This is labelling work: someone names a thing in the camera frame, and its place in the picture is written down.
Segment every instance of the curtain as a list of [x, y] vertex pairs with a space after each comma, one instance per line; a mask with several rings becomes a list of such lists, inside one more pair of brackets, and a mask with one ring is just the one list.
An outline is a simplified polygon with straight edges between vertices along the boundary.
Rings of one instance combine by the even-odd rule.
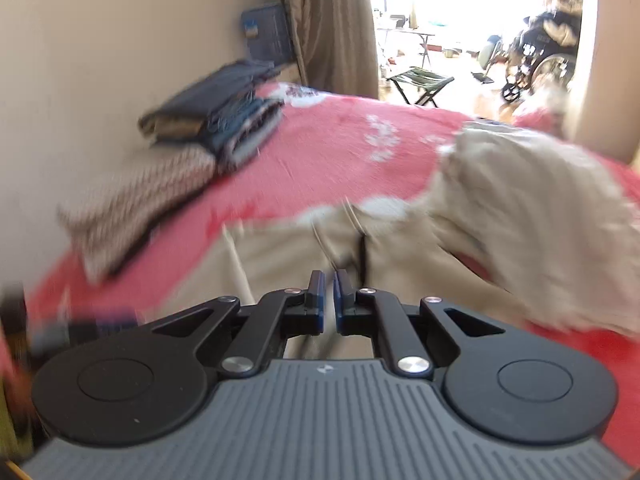
[[281, 0], [302, 83], [378, 98], [378, 61], [370, 0]]

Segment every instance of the wall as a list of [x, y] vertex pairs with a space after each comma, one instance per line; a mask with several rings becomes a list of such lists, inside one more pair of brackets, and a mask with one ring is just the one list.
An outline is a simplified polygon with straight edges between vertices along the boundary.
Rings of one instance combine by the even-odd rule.
[[575, 142], [630, 162], [640, 142], [640, 0], [585, 0], [566, 129]]
[[55, 206], [143, 145], [147, 108], [244, 56], [240, 12], [273, 0], [0, 0], [0, 283], [68, 245]]

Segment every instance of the pink bedspread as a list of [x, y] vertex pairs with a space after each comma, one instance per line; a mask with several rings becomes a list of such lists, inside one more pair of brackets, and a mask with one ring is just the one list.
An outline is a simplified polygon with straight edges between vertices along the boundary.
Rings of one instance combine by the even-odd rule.
[[[91, 286], [78, 256], [65, 255], [28, 298], [31, 320], [111, 317], [148, 310], [198, 264], [224, 222], [290, 218], [348, 198], [411, 199], [427, 186], [437, 149], [468, 117], [446, 110], [391, 105], [269, 84], [262, 94], [286, 98], [273, 139], [244, 170], [213, 184], [179, 216], [159, 228], [117, 279]], [[607, 162], [640, 203], [640, 178]], [[602, 361], [620, 385], [620, 403], [605, 442], [640, 465], [640, 345], [609, 332], [562, 334], [533, 328]]]

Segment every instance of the pink cloth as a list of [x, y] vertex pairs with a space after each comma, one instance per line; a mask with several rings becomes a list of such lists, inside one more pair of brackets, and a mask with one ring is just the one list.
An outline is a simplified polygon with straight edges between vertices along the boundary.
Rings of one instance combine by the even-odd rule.
[[[158, 229], [149, 247], [116, 279], [87, 283], [79, 258], [67, 253], [28, 298], [31, 320], [66, 311], [73, 317], [113, 315], [158, 306], [217, 239], [224, 222], [290, 218], [344, 198], [411, 199], [425, 189], [463, 114], [321, 94], [269, 84], [282, 97], [284, 118], [260, 155], [235, 176], [213, 184], [180, 216]], [[640, 178], [606, 161], [629, 198], [640, 203]], [[605, 442], [640, 465], [640, 345], [608, 332], [562, 334], [533, 328], [602, 361], [620, 385], [620, 403]]]

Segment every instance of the silver screw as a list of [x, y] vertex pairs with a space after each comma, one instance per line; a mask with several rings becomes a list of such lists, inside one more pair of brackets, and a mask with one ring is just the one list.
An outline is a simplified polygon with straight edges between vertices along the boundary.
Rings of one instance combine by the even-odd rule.
[[242, 374], [251, 370], [251, 368], [254, 367], [254, 362], [247, 357], [236, 355], [233, 357], [227, 357], [224, 361], [222, 361], [222, 367], [227, 372]]
[[398, 368], [409, 374], [421, 374], [429, 369], [431, 363], [427, 359], [415, 355], [403, 357], [398, 361]]

